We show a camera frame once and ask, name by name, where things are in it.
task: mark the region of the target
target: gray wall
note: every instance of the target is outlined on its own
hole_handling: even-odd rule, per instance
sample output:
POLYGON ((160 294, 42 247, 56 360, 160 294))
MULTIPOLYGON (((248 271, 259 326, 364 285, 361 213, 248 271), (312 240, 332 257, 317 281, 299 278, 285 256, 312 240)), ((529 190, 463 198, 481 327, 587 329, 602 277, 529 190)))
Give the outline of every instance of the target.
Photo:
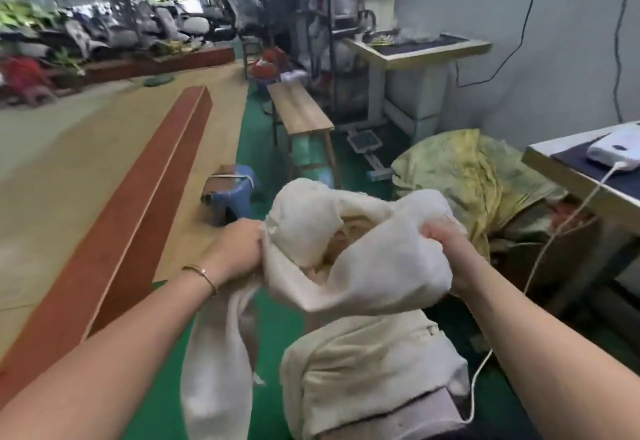
MULTIPOLYGON (((621 32, 620 101, 640 119, 638 2, 629 0, 621 32)), ((613 35, 621 0, 535 0, 524 46, 492 81, 457 89, 450 82, 441 129, 480 127, 527 144, 616 123, 613 35)), ((518 44, 529 0, 396 0, 405 26, 494 42, 487 55, 460 61, 461 83, 489 77, 518 44)))

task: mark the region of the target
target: charging cable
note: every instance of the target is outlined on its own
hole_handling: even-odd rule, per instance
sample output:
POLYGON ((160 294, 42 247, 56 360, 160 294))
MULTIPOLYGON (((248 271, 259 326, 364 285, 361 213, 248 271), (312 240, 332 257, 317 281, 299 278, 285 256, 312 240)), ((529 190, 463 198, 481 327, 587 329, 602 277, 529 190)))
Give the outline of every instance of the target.
MULTIPOLYGON (((562 224, 560 224, 560 226, 558 226, 556 228, 556 230, 553 232, 551 237, 547 240, 545 245, 540 250, 540 254, 538 254, 538 258, 536 258, 536 261, 535 261, 535 263, 533 264, 533 266, 531 268, 531 273, 529 273, 529 278, 527 278, 527 282, 525 283, 524 289, 522 290, 524 295, 526 295, 527 291, 529 291, 529 286, 531 285, 531 282, 533 281, 533 277, 536 275, 536 272, 538 271, 538 266, 540 266, 542 258, 544 257, 545 253, 549 249, 549 246, 551 246, 551 244, 554 242, 554 240, 557 238, 557 236, 560 233, 562 233, 563 229, 571 221, 573 221, 573 219, 575 219, 575 217, 578 214, 580 214, 582 212, 582 210, 588 205, 588 203, 598 193, 598 191, 605 184, 605 182, 607 182, 607 180, 609 180, 609 177, 611 177, 614 174, 614 172, 616 172, 617 170, 624 169, 625 167, 626 167, 626 164, 624 162, 616 162, 614 164, 614 166, 611 167, 611 169, 607 172, 607 174, 604 177, 602 177, 602 180, 600 182, 598 182, 598 185, 596 185, 593 188, 593 190, 589 193, 589 195, 582 201, 580 206, 578 206, 578 208, 576 210, 574 210, 572 212, 572 214, 569 217, 567 217, 564 220, 564 222, 562 224)), ((474 420, 474 417, 476 416, 476 382, 477 382, 478 376, 480 374, 480 371, 482 371, 482 369, 484 368, 484 365, 489 361, 489 359, 491 359, 492 355, 493 355, 493 349, 491 349, 489 351, 489 353, 484 357, 482 363, 480 363, 480 366, 478 367, 478 369, 476 370, 473 378, 471 379, 471 412, 469 413, 469 418, 464 420, 464 422, 463 422, 466 425, 471 423, 474 420)))

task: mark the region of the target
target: stool with cardboard top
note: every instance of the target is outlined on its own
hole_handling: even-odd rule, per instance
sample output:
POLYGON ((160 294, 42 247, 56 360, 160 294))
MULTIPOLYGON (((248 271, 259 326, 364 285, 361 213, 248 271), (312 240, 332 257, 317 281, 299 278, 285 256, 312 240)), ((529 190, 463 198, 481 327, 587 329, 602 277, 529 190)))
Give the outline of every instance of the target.
POLYGON ((207 178, 200 197, 213 210, 213 225, 225 226, 251 217, 251 195, 258 185, 258 177, 248 165, 221 165, 207 178))

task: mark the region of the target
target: white power bank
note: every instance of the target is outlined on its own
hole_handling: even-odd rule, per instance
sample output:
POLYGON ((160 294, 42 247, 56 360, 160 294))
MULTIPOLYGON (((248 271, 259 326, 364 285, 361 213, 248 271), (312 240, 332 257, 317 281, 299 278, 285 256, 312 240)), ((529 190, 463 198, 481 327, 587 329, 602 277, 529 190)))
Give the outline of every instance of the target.
POLYGON ((628 125, 599 139, 587 148, 587 158, 609 167, 630 171, 640 166, 640 126, 628 125))

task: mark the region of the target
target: bracelet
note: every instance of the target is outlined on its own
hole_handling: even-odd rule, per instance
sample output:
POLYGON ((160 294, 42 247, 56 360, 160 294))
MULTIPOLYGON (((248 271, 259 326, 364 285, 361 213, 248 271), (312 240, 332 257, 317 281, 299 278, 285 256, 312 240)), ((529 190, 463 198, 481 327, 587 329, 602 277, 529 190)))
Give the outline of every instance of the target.
POLYGON ((211 289, 213 290, 213 293, 211 294, 211 296, 215 297, 218 294, 218 288, 211 282, 211 280, 209 280, 209 276, 207 275, 207 270, 204 270, 203 268, 199 268, 196 265, 184 265, 180 269, 182 271, 188 270, 190 272, 196 272, 202 278, 204 278, 209 285, 211 285, 211 289))

